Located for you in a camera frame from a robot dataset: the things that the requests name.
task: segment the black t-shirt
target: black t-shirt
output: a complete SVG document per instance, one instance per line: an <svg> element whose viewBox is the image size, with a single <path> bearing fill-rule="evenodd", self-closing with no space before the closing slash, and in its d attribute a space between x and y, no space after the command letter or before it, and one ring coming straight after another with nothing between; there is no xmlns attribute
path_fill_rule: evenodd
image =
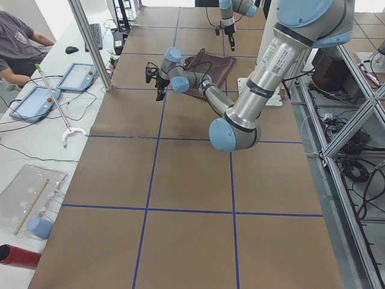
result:
<svg viewBox="0 0 385 289"><path fill-rule="evenodd" d="M10 68L13 73L31 76L35 64L44 54L31 45L34 31L20 19L0 11L0 71Z"/></svg>

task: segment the tablet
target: tablet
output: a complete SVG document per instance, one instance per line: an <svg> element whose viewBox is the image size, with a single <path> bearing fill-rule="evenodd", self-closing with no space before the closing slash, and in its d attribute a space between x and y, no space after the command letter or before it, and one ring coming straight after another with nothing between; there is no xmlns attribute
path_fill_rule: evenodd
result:
<svg viewBox="0 0 385 289"><path fill-rule="evenodd" d="M60 89L52 89L56 99L60 98ZM52 109L54 100L47 87L35 86L18 105L10 112L10 116L15 119L22 119L26 122L37 122Z"/></svg>
<svg viewBox="0 0 385 289"><path fill-rule="evenodd" d="M96 74L93 64L72 63L56 88L67 92L84 92L92 85Z"/></svg>

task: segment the small robot arm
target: small robot arm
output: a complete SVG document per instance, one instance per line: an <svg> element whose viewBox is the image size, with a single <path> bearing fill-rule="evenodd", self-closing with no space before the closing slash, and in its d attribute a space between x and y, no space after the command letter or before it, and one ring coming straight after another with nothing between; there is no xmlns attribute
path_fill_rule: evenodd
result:
<svg viewBox="0 0 385 289"><path fill-rule="evenodd" d="M171 83L175 92L197 89L220 116L209 128L210 141L222 152L248 149L260 139L257 121L301 51L346 43L353 33L354 0L280 0L274 38L234 103L209 75L184 70L178 48L169 48L160 68L146 67L146 81L156 80L157 100Z"/></svg>
<svg viewBox="0 0 385 289"><path fill-rule="evenodd" d="M223 30L225 35L229 38L231 51L235 51L235 40L233 34L235 33L234 12L242 16L254 17L257 7L252 0L219 0L219 7L221 8L221 21L215 27L215 33L220 35L220 30Z"/></svg>

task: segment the black mouse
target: black mouse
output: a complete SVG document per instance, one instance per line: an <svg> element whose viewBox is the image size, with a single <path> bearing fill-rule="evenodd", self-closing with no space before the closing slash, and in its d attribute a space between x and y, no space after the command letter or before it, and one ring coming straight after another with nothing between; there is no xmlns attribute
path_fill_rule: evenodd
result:
<svg viewBox="0 0 385 289"><path fill-rule="evenodd" d="M68 46L66 48L66 54L71 54L71 53L74 53L76 51L79 51L79 48L74 47L74 46Z"/></svg>

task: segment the red cylinder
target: red cylinder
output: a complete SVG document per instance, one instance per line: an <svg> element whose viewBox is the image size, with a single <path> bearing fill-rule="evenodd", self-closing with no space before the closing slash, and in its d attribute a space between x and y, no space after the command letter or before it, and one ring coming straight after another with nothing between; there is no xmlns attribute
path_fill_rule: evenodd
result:
<svg viewBox="0 0 385 289"><path fill-rule="evenodd" d="M0 246L0 264L35 270L40 253L31 252L12 245Z"/></svg>

